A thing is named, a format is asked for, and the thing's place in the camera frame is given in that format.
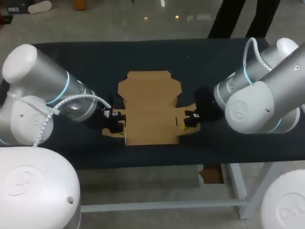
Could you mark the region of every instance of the floor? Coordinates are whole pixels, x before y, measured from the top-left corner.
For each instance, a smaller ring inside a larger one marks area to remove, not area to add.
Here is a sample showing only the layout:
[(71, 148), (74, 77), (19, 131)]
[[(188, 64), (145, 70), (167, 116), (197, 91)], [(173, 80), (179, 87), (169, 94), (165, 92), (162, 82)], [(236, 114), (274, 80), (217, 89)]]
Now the floor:
[[(16, 15), (0, 30), (0, 65), (22, 43), (74, 41), (138, 41), (205, 38), (221, 0), (88, 0), (87, 11), (74, 11), (72, 0), (54, 0), (53, 9), (35, 15)], [(233, 37), (243, 37), (255, 15), (256, 0), (246, 0)], [(267, 35), (303, 43), (305, 4), (282, 0)], [(242, 164), (251, 186), (262, 164)], [(286, 171), (305, 168), (288, 162)], [(199, 200), (233, 197), (230, 179), (224, 185), (199, 186), (196, 166), (78, 171), (82, 203), (106, 204), (145, 201)], [(240, 220), (235, 208), (147, 210), (87, 213), (82, 228), (260, 229), (259, 210), (253, 219)]]

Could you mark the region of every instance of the black cloth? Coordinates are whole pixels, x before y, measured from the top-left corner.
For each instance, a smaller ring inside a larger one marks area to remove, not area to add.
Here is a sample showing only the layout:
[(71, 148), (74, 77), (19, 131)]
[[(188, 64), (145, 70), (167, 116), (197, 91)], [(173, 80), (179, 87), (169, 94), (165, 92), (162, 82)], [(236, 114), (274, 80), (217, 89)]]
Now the black cloth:
[[(181, 82), (179, 106), (188, 106), (194, 103), (193, 92), (199, 86), (213, 89), (242, 66), (246, 42), (202, 39), (35, 46), (102, 98), (116, 95), (118, 83), (129, 71), (167, 70)], [(258, 39), (258, 44), (260, 51), (268, 47), (264, 39)], [(115, 107), (122, 104), (116, 97)], [(243, 135), (222, 119), (202, 124), (201, 132), (182, 137), (179, 145), (125, 147), (123, 139), (101, 136), (100, 131), (59, 115), (51, 137), (41, 147), (62, 154), (76, 169), (289, 161), (305, 159), (304, 131), (303, 115), (292, 131), (280, 135)]]
[[(257, 0), (255, 17), (246, 37), (264, 38), (281, 0)], [(208, 38), (230, 38), (245, 0), (223, 0)]]

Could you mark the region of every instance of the white cable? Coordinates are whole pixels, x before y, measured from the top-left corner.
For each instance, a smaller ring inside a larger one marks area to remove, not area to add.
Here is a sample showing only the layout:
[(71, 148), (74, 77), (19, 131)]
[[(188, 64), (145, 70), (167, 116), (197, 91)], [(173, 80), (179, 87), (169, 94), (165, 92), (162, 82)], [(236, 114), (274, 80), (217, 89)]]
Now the white cable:
[[(111, 106), (109, 105), (109, 103), (107, 103), (105, 100), (103, 100), (102, 98), (96, 96), (96, 95), (92, 95), (92, 94), (79, 94), (79, 95), (74, 95), (71, 97), (68, 97), (64, 100), (62, 100), (61, 102), (59, 102), (58, 104), (56, 104), (53, 109), (58, 110), (62, 105), (64, 105), (65, 103), (71, 101), (71, 100), (75, 100), (75, 99), (85, 99), (85, 98), (90, 98), (90, 99), (96, 99), (98, 101), (100, 101), (106, 108), (110, 109)], [(49, 113), (48, 116), (46, 117), (46, 119), (44, 120), (44, 123), (42, 125), (42, 128), (40, 129), (40, 132), (36, 138), (36, 141), (33, 145), (33, 147), (37, 147), (42, 139), (43, 133), (47, 127), (47, 124), (49, 122), (49, 120), (52, 118), (52, 116), (54, 115), (53, 112)]]
[(27, 105), (29, 105), (30, 107), (36, 109), (37, 111), (39, 111), (42, 114), (48, 114), (48, 113), (55, 113), (56, 115), (59, 115), (60, 111), (59, 110), (55, 110), (52, 107), (48, 107), (48, 106), (44, 106), (43, 109), (41, 106), (38, 106), (37, 104), (33, 103), (31, 100), (31, 96), (26, 96), (26, 97), (20, 97), (19, 95), (13, 94), (11, 92), (7, 92), (7, 95), (17, 99), (19, 101), (22, 101), (24, 103), (26, 103)]
[(272, 68), (270, 68), (270, 67), (263, 61), (261, 55), (259, 54), (258, 47), (257, 47), (257, 41), (256, 41), (256, 39), (253, 38), (253, 37), (251, 37), (251, 38), (248, 40), (248, 42), (247, 42), (247, 44), (246, 44), (246, 46), (245, 46), (245, 48), (244, 48), (243, 66), (244, 66), (244, 65), (246, 64), (246, 62), (247, 62), (247, 54), (248, 54), (248, 49), (249, 49), (249, 45), (250, 45), (251, 42), (253, 43), (254, 53), (255, 53), (255, 56), (256, 56), (257, 60), (259, 61), (259, 63), (262, 64), (262, 66), (263, 66), (264, 68), (266, 68), (269, 72), (272, 71)]

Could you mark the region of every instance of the box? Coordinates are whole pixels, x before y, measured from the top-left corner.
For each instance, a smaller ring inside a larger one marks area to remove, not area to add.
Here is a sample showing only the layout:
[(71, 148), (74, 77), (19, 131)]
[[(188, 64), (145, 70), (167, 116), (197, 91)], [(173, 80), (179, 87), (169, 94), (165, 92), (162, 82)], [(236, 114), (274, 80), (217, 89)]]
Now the box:
[(126, 115), (125, 136), (106, 128), (102, 134), (125, 137), (126, 146), (179, 144), (179, 136), (200, 130), (200, 125), (183, 127), (185, 110), (193, 111), (196, 105), (176, 107), (181, 92), (180, 82), (168, 71), (129, 72), (118, 85), (125, 109), (114, 110)]
[(4, 0), (4, 6), (9, 14), (29, 13), (28, 7), (34, 3), (34, 0)]

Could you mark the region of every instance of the black pants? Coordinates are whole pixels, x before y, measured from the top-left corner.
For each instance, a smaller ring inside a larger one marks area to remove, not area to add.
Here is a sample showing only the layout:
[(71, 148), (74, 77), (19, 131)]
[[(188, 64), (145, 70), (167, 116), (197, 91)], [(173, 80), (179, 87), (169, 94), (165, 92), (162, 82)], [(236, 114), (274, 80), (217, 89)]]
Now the black pants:
[[(281, 0), (257, 0), (256, 14), (246, 37), (265, 37)], [(224, 0), (208, 38), (230, 38), (245, 0)]]

